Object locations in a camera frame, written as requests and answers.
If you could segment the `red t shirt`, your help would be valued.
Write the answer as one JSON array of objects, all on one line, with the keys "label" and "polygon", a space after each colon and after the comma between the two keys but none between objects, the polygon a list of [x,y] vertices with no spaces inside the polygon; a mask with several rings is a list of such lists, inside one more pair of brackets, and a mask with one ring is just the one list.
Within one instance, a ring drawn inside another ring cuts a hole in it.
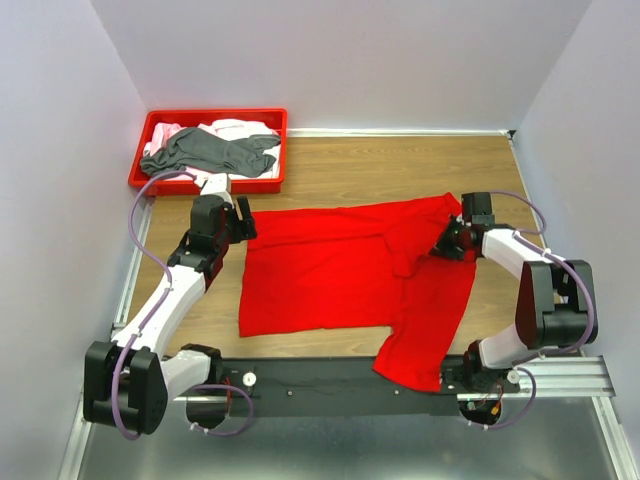
[{"label": "red t shirt", "polygon": [[240,336],[388,327],[374,371],[403,387],[438,391],[476,265],[431,251],[460,212],[460,202],[446,193],[255,213],[258,236],[247,247]]}]

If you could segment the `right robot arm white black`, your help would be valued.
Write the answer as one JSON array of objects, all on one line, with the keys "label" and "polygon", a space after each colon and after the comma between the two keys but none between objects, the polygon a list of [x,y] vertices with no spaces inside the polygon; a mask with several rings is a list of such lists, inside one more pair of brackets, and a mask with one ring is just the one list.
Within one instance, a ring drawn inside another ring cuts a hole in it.
[{"label": "right robot arm white black", "polygon": [[483,392],[516,366],[557,356],[595,341],[598,319],[591,265],[543,249],[507,225],[452,216],[431,253],[462,261],[467,255],[500,265],[519,281],[513,323],[469,345],[450,375]]}]

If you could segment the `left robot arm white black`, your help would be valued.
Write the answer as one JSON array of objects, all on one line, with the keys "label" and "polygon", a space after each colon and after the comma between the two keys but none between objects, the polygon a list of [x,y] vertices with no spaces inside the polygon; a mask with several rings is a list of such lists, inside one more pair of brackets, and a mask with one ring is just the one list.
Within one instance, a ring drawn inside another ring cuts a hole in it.
[{"label": "left robot arm white black", "polygon": [[208,291],[233,244],[256,238],[246,197],[198,196],[190,225],[163,277],[135,318],[110,341],[95,341],[84,358],[83,416],[112,426],[128,440],[159,427],[169,401],[194,389],[201,395],[234,391],[224,382],[219,350],[189,344],[171,358],[169,340]]}]

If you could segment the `grey t shirt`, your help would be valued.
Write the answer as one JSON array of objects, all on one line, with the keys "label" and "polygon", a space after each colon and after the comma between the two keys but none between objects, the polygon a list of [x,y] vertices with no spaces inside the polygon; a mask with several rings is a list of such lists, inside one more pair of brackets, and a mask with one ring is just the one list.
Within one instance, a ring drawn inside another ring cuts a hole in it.
[{"label": "grey t shirt", "polygon": [[281,144],[274,134],[255,134],[226,140],[201,128],[185,128],[171,136],[165,147],[140,160],[148,176],[187,168],[209,173],[236,174],[257,178],[269,171],[276,157],[267,150]]}]

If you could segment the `white t shirt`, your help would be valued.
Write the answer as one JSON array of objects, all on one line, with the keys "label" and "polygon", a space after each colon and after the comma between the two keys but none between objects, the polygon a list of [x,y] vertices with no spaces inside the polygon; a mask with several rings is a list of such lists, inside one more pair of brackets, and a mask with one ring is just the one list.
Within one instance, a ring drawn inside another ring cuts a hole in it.
[{"label": "white t shirt", "polygon": [[[265,123],[259,121],[220,119],[213,121],[211,124],[200,123],[198,127],[227,141],[248,138],[254,135],[280,136],[280,133],[276,130],[269,128]],[[272,155],[276,161],[266,172],[258,176],[257,180],[275,179],[279,176],[280,151],[280,144],[265,150],[265,153]]]}]

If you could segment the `red plastic bin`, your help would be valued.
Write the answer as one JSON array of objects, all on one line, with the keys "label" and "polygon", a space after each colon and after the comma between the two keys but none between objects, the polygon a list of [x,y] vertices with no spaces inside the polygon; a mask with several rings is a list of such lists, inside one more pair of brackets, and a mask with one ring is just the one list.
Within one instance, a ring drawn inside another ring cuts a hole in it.
[{"label": "red plastic bin", "polygon": [[288,112],[284,108],[240,108],[240,109],[182,109],[154,110],[147,114],[140,134],[134,160],[130,169],[128,184],[139,190],[149,181],[141,167],[144,147],[152,140],[152,134],[158,124],[178,124],[182,127],[214,125],[221,127],[224,133],[235,124],[242,126],[264,125],[280,137],[280,145],[274,149],[277,162],[268,176],[257,178],[239,175],[213,174],[204,171],[189,170],[180,172],[174,179],[160,179],[151,185],[149,196],[196,195],[214,193],[226,188],[231,194],[277,194],[281,191],[286,172],[286,144]]}]

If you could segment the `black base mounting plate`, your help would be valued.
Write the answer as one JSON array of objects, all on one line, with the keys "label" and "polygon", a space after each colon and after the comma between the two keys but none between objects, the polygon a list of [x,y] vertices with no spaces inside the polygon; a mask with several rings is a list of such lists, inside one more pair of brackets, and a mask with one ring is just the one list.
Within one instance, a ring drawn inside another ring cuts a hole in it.
[{"label": "black base mounting plate", "polygon": [[507,370],[466,367],[452,355],[441,364],[434,393],[384,378],[372,357],[226,358],[222,376],[244,390],[257,417],[456,416],[461,399],[517,393]]}]

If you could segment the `aluminium frame rail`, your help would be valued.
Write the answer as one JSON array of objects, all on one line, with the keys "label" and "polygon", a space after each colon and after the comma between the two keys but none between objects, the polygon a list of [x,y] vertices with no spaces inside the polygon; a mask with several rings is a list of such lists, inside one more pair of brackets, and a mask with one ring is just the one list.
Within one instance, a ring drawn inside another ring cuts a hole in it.
[{"label": "aluminium frame rail", "polygon": [[[185,350],[167,360],[149,352],[135,352],[122,368],[116,366],[118,354],[89,353],[84,361],[83,400],[89,407],[111,401],[111,382],[120,381],[120,393],[128,408],[139,410],[219,386],[224,378],[219,353]],[[569,356],[531,361],[510,372],[520,391],[504,393],[538,397],[611,397],[614,394],[605,362],[600,358]]]}]

